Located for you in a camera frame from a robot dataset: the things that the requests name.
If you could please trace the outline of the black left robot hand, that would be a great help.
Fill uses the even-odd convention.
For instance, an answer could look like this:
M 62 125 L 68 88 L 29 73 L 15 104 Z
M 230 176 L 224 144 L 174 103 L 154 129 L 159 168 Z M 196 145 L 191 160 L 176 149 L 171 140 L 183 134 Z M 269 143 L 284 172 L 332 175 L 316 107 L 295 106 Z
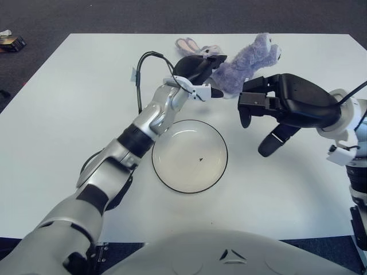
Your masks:
M 180 59 L 172 72 L 173 83 L 178 87 L 175 97 L 199 101 L 223 98 L 224 92 L 206 81 L 225 58 L 223 55 L 208 58 L 192 55 Z

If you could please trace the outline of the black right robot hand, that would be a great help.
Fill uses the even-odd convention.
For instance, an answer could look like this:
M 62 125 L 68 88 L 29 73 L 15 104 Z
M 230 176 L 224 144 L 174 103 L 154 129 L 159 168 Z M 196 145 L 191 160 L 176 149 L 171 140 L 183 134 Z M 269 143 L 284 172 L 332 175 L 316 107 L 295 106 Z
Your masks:
M 243 128 L 253 116 L 271 116 L 278 125 L 260 143 L 263 157 L 272 155 L 301 128 L 325 128 L 341 117 L 341 107 L 330 93 L 289 73 L 258 77 L 243 84 L 237 109 Z

